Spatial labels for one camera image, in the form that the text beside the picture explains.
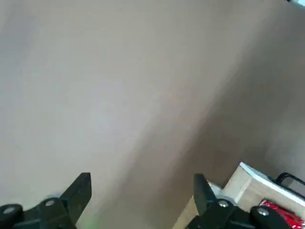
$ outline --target black plastic part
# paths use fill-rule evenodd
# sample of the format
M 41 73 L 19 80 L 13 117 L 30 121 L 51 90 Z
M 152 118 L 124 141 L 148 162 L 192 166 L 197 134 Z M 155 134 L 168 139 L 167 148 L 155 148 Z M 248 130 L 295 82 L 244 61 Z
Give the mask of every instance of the black plastic part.
M 302 184 L 304 187 L 305 187 L 305 181 L 301 180 L 300 178 L 290 174 L 290 173 L 281 173 L 277 179 L 275 179 L 275 183 L 285 189 L 287 189 L 288 191 L 292 192 L 293 194 L 295 194 L 296 196 L 302 198 L 305 200 L 305 196 L 303 196 L 301 193 L 297 192 L 297 191 L 294 191 L 293 189 L 283 185 L 283 181 L 286 179 L 286 178 L 292 178 L 293 180 L 297 181 L 298 183 Z
M 194 176 L 194 199 L 199 216 L 194 217 L 186 229 L 290 228 L 284 218 L 273 209 L 257 206 L 248 213 L 226 199 L 216 199 L 203 175 Z M 260 214 L 261 208 L 268 214 Z
M 18 204 L 0 207 L 1 229 L 75 229 L 91 198 L 90 173 L 81 173 L 60 198 L 49 198 L 23 211 Z
M 92 195 L 90 173 L 82 173 L 61 195 L 67 212 L 72 223 L 76 223 L 82 212 L 85 210 Z
M 264 216 L 259 213 L 259 209 L 264 209 L 268 215 Z M 275 210 L 266 206 L 255 206 L 251 208 L 250 216 L 252 223 L 260 229 L 291 229 L 285 219 Z
M 197 206 L 199 215 L 203 215 L 209 205 L 216 201 L 216 196 L 213 193 L 209 183 L 202 174 L 194 175 L 194 201 Z

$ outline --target wooden surface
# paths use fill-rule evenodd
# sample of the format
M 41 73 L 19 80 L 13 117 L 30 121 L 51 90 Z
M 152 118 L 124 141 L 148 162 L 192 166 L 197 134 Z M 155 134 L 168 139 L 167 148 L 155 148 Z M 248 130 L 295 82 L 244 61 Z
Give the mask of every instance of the wooden surface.
M 172 229 L 184 229 L 187 224 L 196 216 L 198 215 L 197 208 L 195 205 L 194 198 L 192 197 L 187 205 L 185 206 L 183 212 L 177 219 L 175 225 Z
M 232 198 L 238 206 L 249 211 L 264 198 L 295 212 L 305 219 L 305 201 L 275 186 L 267 179 L 256 176 L 242 166 L 238 166 L 229 182 L 220 193 Z M 172 229 L 184 229 L 198 214 L 193 197 L 189 200 Z

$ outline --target metal screw head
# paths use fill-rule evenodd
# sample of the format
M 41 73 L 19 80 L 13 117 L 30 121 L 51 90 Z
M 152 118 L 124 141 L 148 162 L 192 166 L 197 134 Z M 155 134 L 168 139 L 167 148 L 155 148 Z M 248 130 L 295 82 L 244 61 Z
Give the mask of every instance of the metal screw head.
M 14 210 L 15 210 L 14 207 L 8 207 L 8 208 L 4 209 L 3 213 L 4 214 L 9 214 L 9 213 L 13 212 Z
M 54 200 L 51 199 L 45 203 L 45 206 L 51 206 L 52 204 L 54 204 Z
M 261 214 L 263 216 L 268 216 L 269 215 L 269 212 L 264 208 L 258 208 L 257 211 L 258 211 L 259 214 Z
M 219 200 L 218 204 L 223 208 L 226 208 L 227 206 L 229 206 L 228 202 L 225 200 Z

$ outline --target red package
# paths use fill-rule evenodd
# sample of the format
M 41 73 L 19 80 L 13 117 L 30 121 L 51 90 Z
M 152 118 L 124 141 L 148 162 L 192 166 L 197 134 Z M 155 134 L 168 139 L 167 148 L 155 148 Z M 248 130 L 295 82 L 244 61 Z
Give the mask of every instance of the red package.
M 275 203 L 269 200 L 262 200 L 259 204 L 260 206 L 266 206 L 275 210 L 278 214 L 284 217 L 288 225 L 293 229 L 304 229 L 304 220 L 297 216 L 295 213 L 276 205 Z

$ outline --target beige wall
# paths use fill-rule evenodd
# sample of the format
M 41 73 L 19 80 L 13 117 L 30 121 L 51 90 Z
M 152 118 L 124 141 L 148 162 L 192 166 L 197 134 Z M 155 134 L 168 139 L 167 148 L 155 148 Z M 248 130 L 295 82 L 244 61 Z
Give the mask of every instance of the beige wall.
M 167 229 L 192 174 L 305 178 L 305 13 L 280 0 L 3 1 L 0 205 L 90 171 L 81 228 Z

